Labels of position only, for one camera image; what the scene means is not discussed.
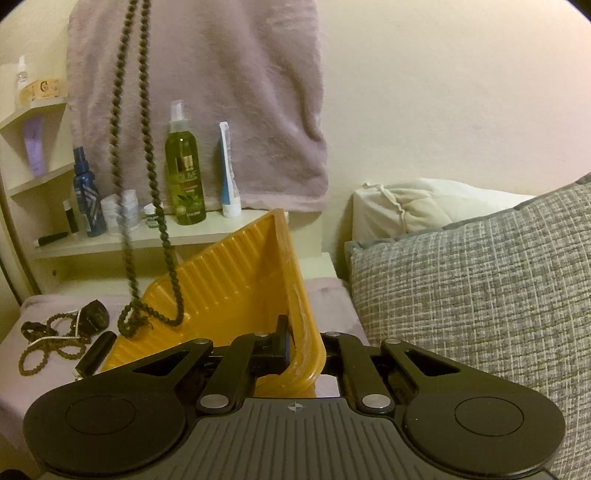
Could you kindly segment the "grey checked pillow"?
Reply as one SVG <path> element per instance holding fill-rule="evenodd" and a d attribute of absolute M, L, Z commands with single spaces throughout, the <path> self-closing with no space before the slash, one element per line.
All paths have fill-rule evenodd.
<path fill-rule="evenodd" d="M 590 180 L 399 239 L 346 246 L 372 344 L 398 338 L 533 388 L 566 435 L 552 470 L 590 475 Z"/>

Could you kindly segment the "orange plastic tray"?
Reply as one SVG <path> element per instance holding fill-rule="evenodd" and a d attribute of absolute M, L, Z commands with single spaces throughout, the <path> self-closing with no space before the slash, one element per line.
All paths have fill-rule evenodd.
<path fill-rule="evenodd" d="M 103 368 L 110 370 L 195 338 L 217 347 L 236 337 L 271 333 L 287 316 L 290 364 L 256 382 L 256 395 L 311 397 L 325 366 L 325 346 L 311 310 L 283 210 L 266 213 L 181 263 L 176 269 L 184 301 L 177 327 L 152 319 L 136 334 L 119 337 Z"/>

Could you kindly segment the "purple tube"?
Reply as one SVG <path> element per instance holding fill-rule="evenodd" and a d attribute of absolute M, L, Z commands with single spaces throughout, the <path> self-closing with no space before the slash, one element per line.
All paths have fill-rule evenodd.
<path fill-rule="evenodd" d="M 23 122 L 23 139 L 26 155 L 34 177 L 46 174 L 46 163 L 43 153 L 43 116 L 37 115 Z"/>

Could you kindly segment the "black white lip balm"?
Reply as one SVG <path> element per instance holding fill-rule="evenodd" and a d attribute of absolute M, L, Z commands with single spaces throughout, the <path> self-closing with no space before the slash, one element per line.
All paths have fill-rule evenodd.
<path fill-rule="evenodd" d="M 74 213 L 74 209 L 69 200 L 64 200 L 62 202 L 63 210 L 66 215 L 66 219 L 68 222 L 68 226 L 72 235 L 77 235 L 79 233 L 79 227 L 76 220 L 76 216 Z"/>

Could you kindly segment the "dark green small tube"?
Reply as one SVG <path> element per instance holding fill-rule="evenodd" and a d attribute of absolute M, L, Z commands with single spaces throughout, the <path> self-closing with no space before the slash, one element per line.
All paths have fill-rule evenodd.
<path fill-rule="evenodd" d="M 67 232 L 59 232 L 59 233 L 55 233 L 55 234 L 41 236 L 34 241 L 34 247 L 40 248 L 40 247 L 49 245 L 51 243 L 54 243 L 58 240 L 61 240 L 61 239 L 67 238 L 67 237 L 68 237 Z"/>

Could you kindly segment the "small clear bottle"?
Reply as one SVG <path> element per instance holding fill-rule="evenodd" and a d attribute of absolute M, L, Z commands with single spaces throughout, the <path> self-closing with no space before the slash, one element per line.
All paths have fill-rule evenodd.
<path fill-rule="evenodd" d="M 16 77 L 16 85 L 17 91 L 22 91 L 28 82 L 28 71 L 26 66 L 25 56 L 22 55 L 19 57 L 18 65 L 17 65 L 17 77 Z"/>

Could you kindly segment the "white cream jar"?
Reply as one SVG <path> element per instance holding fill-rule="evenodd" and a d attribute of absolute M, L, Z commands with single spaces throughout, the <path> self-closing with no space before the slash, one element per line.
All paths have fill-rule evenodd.
<path fill-rule="evenodd" d="M 121 198 L 115 194 L 104 197 L 100 201 L 100 205 L 109 235 L 119 235 L 120 224 L 125 224 L 129 231 L 133 231 L 139 226 L 139 203 L 133 189 L 124 190 Z"/>

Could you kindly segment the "pink hanging towel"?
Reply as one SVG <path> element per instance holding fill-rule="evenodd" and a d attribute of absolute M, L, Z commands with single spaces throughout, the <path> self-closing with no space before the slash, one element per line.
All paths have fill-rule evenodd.
<path fill-rule="evenodd" d="M 68 25 L 68 107 L 103 196 L 113 193 L 109 120 L 129 1 L 78 1 Z M 124 66 L 118 139 L 125 188 L 150 200 L 141 138 L 136 17 Z M 328 192 L 315 1 L 151 1 L 150 129 L 158 181 L 170 104 L 197 139 L 207 210 L 221 207 L 218 124 L 230 129 L 242 208 L 317 212 Z"/>

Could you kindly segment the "small cardboard box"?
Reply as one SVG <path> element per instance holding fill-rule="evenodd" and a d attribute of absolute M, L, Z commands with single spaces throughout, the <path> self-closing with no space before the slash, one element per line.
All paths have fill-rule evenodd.
<path fill-rule="evenodd" d="M 19 91 L 19 105 L 28 106 L 36 101 L 64 97 L 66 92 L 65 80 L 52 78 L 34 80 Z"/>

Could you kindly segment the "blue spray bottle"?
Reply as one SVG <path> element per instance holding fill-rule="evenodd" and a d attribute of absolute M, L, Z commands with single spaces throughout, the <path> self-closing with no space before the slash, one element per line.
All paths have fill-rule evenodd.
<path fill-rule="evenodd" d="M 73 188 L 79 212 L 85 222 L 87 236 L 98 237 L 105 233 L 106 223 L 101 209 L 100 195 L 95 185 L 95 176 L 82 147 L 74 148 L 73 155 L 75 174 Z"/>

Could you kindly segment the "black smart watch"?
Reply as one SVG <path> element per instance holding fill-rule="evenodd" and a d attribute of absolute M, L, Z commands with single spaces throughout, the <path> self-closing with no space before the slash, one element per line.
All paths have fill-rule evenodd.
<path fill-rule="evenodd" d="M 82 307 L 77 317 L 77 328 L 80 334 L 93 336 L 106 330 L 110 316 L 105 305 L 95 299 Z"/>

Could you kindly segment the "green olive spray bottle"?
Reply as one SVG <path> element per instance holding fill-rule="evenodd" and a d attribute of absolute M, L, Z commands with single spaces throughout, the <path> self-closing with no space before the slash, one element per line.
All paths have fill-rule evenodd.
<path fill-rule="evenodd" d="M 165 160 L 168 196 L 176 222 L 188 226 L 204 221 L 206 210 L 197 139 L 189 131 L 182 100 L 172 101 L 170 105 Z"/>

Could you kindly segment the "cream wooden shelf unit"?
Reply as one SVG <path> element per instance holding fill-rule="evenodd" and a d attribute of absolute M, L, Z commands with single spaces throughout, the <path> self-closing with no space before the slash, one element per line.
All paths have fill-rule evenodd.
<path fill-rule="evenodd" d="M 109 233 L 88 238 L 83 219 L 78 219 L 73 190 L 73 152 L 69 111 L 63 97 L 39 100 L 17 106 L 16 64 L 1 65 L 1 200 L 14 249 L 20 255 L 21 269 L 29 275 L 29 290 L 41 294 L 89 295 L 124 294 L 127 291 L 119 236 Z M 42 120 L 42 147 L 47 172 L 35 177 L 30 169 L 22 126 L 25 120 Z M 71 234 L 63 209 L 70 200 L 79 233 Z M 224 239 L 266 211 L 242 210 L 228 219 L 219 212 L 208 212 L 204 222 L 179 226 L 166 219 L 173 254 L 180 262 L 209 244 Z M 329 253 L 321 252 L 322 220 L 318 215 L 286 214 L 290 234 L 304 279 L 335 277 Z M 67 232 L 66 238 L 47 246 L 35 247 L 38 237 Z M 131 232 L 140 290 L 163 274 L 165 265 L 155 228 L 142 220 Z"/>

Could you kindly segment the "black cylinder case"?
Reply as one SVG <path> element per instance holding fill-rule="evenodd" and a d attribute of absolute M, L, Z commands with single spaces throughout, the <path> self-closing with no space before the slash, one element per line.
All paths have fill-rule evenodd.
<path fill-rule="evenodd" d="M 105 331 L 100 334 L 77 363 L 75 367 L 76 378 L 85 379 L 93 376 L 111 351 L 116 339 L 117 335 L 112 331 Z"/>

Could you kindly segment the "blue white tube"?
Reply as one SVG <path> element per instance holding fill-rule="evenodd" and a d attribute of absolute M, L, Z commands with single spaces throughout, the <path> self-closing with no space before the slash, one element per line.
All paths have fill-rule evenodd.
<path fill-rule="evenodd" d="M 229 124 L 222 121 L 218 124 L 218 127 L 219 140 L 221 140 L 222 215 L 226 218 L 236 218 L 242 215 L 242 199 L 240 199 L 238 185 L 236 185 L 235 174 L 233 174 L 232 169 Z"/>

